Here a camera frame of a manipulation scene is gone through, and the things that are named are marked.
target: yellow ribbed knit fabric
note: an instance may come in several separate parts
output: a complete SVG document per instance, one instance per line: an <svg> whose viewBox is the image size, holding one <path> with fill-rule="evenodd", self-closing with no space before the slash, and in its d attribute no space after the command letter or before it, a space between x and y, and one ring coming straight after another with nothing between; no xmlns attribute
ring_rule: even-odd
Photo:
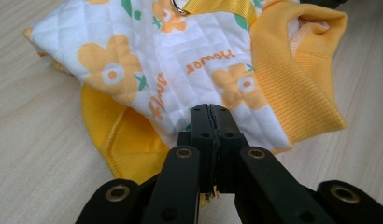
<svg viewBox="0 0 383 224"><path fill-rule="evenodd" d="M259 84L291 143L346 126L333 98L332 57L346 28L345 13L287 1L271 1L253 18L250 8L230 2L211 7L191 1L191 14L231 11L249 22L253 67ZM312 24L292 55L287 24L293 18ZM150 123L111 97L84 85L82 113L92 140L117 178L143 183L161 171L168 148Z"/></svg>

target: light wood surface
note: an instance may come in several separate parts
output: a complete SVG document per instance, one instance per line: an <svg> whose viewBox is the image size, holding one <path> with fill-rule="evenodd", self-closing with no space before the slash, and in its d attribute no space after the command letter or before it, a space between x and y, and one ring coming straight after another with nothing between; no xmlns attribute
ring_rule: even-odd
<svg viewBox="0 0 383 224"><path fill-rule="evenodd" d="M80 85L36 56L22 30L63 1L0 1L0 223L74 223L113 177L80 114ZM300 183L346 181L383 204L383 0L348 0L348 29L333 62L348 128L277 157ZM200 223L240 223L220 195Z"/></svg>

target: screw hole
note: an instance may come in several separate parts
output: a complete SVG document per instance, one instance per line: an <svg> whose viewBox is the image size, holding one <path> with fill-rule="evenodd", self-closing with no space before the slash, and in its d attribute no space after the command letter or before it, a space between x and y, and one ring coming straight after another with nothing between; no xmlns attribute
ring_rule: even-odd
<svg viewBox="0 0 383 224"><path fill-rule="evenodd" d="M345 203L358 203L360 197L354 191L339 185L331 186L331 194Z"/></svg>
<svg viewBox="0 0 383 224"><path fill-rule="evenodd" d="M254 159L263 159L265 157L265 153L259 149L249 150L248 155Z"/></svg>
<svg viewBox="0 0 383 224"><path fill-rule="evenodd" d="M166 208L162 211L162 220L165 222L175 221L177 219L177 209Z"/></svg>
<svg viewBox="0 0 383 224"><path fill-rule="evenodd" d="M315 216L307 210L302 210L296 213L296 216L303 222L313 223L315 222Z"/></svg>
<svg viewBox="0 0 383 224"><path fill-rule="evenodd" d="M111 187L105 194L105 197L110 202L119 202L124 200L130 194L130 188L125 185L116 185Z"/></svg>
<svg viewBox="0 0 383 224"><path fill-rule="evenodd" d="M179 158L185 159L189 158L192 155L192 151L187 148L178 149L175 153Z"/></svg>

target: black plastic part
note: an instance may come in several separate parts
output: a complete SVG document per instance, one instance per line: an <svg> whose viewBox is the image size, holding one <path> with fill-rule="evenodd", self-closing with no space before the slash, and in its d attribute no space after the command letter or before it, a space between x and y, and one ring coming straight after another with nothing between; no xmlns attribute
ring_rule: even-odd
<svg viewBox="0 0 383 224"><path fill-rule="evenodd" d="M235 193L243 224L383 223L383 206L352 185L327 181L317 192L300 185L270 151L248 146L224 107L195 107L191 132L179 133L177 143L162 172L142 185L105 183L77 223L196 223L200 186L209 193L214 184Z"/></svg>
<svg viewBox="0 0 383 224"><path fill-rule="evenodd" d="M195 147L178 146L168 152L142 223L197 223L199 161Z"/></svg>
<svg viewBox="0 0 383 224"><path fill-rule="evenodd" d="M207 105L198 105L191 109L191 142L187 145L196 147L200 151L200 191L213 191L214 182L213 154L215 147L215 130Z"/></svg>
<svg viewBox="0 0 383 224"><path fill-rule="evenodd" d="M138 185L115 179L101 186L90 198L76 223L137 223L142 211L135 207Z"/></svg>
<svg viewBox="0 0 383 224"><path fill-rule="evenodd" d="M249 192L264 214L261 218L264 223L335 223L270 151L260 147L243 148L238 171L244 182L238 194Z"/></svg>
<svg viewBox="0 0 383 224"><path fill-rule="evenodd" d="M340 4L346 3L347 0L301 0L300 3L308 3L321 7L337 8Z"/></svg>
<svg viewBox="0 0 383 224"><path fill-rule="evenodd" d="M220 150L216 156L217 188L220 193L235 193L236 158L241 148L248 143L228 109L219 105L211 105L209 108L220 137Z"/></svg>
<svg viewBox="0 0 383 224"><path fill-rule="evenodd" d="M348 183L338 180L320 183L317 200L338 223L383 224L383 206Z"/></svg>

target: orange flower print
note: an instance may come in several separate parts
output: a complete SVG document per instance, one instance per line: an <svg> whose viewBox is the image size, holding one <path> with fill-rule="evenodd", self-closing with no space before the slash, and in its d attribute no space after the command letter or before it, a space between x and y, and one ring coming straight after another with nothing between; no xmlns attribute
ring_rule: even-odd
<svg viewBox="0 0 383 224"><path fill-rule="evenodd" d="M91 4L105 4L108 3L110 0L87 0L87 2Z"/></svg>
<svg viewBox="0 0 383 224"><path fill-rule="evenodd" d="M138 58L130 53L127 36L112 36L106 48L95 43L85 44L78 51L78 59L90 71L85 83L124 105L136 98L135 72L142 71L142 67Z"/></svg>
<svg viewBox="0 0 383 224"><path fill-rule="evenodd" d="M247 71L242 63L230 66L228 71L214 71L212 79L215 85L224 90L222 103L228 109L234 109L241 103L250 109L260 109L267 105L255 74Z"/></svg>
<svg viewBox="0 0 383 224"><path fill-rule="evenodd" d="M153 3L154 22L165 33L171 33L174 29L184 31L186 22L177 14L170 0L159 0Z"/></svg>

